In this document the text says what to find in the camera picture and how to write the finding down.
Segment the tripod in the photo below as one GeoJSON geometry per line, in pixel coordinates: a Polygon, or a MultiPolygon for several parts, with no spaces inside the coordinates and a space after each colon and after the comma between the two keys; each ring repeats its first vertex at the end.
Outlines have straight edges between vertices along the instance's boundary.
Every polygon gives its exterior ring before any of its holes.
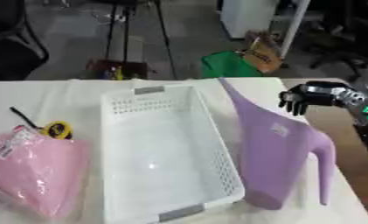
{"type": "MultiPolygon", "coordinates": [[[[164,24],[161,0],[149,0],[149,1],[153,2],[156,6],[157,15],[159,17],[159,23],[161,25],[161,29],[163,33],[163,41],[164,41],[164,44],[166,45],[166,50],[169,55],[171,72],[173,74],[174,80],[176,80],[177,79],[176,68],[174,66],[174,61],[173,61],[172,54],[171,54],[170,39],[169,39],[169,36],[167,35],[166,27],[164,24]]],[[[124,25],[124,50],[123,50],[123,63],[122,63],[124,66],[128,62],[128,44],[129,44],[128,41],[129,41],[129,26],[130,26],[131,11],[135,11],[138,4],[140,3],[137,0],[134,0],[132,3],[125,3],[122,5],[124,7],[123,16],[126,18],[125,25],[124,25]]],[[[115,15],[117,13],[118,5],[119,3],[113,3],[113,9],[111,12],[110,24],[109,24],[108,44],[106,46],[105,60],[108,60],[109,54],[110,54],[110,46],[111,46],[111,41],[113,38],[113,31],[115,27],[115,15]]]]}

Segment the robotic hand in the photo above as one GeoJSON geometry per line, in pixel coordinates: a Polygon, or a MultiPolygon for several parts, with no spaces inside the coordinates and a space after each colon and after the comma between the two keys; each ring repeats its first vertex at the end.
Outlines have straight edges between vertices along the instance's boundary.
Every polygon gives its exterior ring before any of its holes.
{"type": "Polygon", "coordinates": [[[281,108],[286,107],[294,116],[304,115],[309,105],[346,108],[357,126],[368,125],[368,94],[340,82],[309,81],[281,92],[281,108]]]}

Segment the white plastic basket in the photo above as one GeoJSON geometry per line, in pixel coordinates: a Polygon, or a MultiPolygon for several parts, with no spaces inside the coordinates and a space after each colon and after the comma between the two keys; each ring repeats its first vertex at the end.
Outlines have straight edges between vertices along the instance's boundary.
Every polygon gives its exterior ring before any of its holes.
{"type": "Polygon", "coordinates": [[[107,224],[170,221],[244,197],[194,87],[113,92],[101,106],[107,224]]]}

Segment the pink plastic bag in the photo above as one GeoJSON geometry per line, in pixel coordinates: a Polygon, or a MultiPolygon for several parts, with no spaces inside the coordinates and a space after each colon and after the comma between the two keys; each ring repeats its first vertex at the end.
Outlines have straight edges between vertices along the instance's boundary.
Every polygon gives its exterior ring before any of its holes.
{"type": "Polygon", "coordinates": [[[0,135],[0,193],[47,218],[66,217],[88,165],[83,143],[20,127],[0,135]]]}

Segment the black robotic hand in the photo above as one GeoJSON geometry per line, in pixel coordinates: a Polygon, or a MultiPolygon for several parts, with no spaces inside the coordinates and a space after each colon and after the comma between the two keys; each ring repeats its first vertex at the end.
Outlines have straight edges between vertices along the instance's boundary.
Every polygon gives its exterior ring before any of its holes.
{"type": "Polygon", "coordinates": [[[309,105],[343,107],[339,96],[348,89],[351,88],[340,82],[309,81],[281,92],[279,107],[286,107],[294,116],[304,115],[309,105]]]}

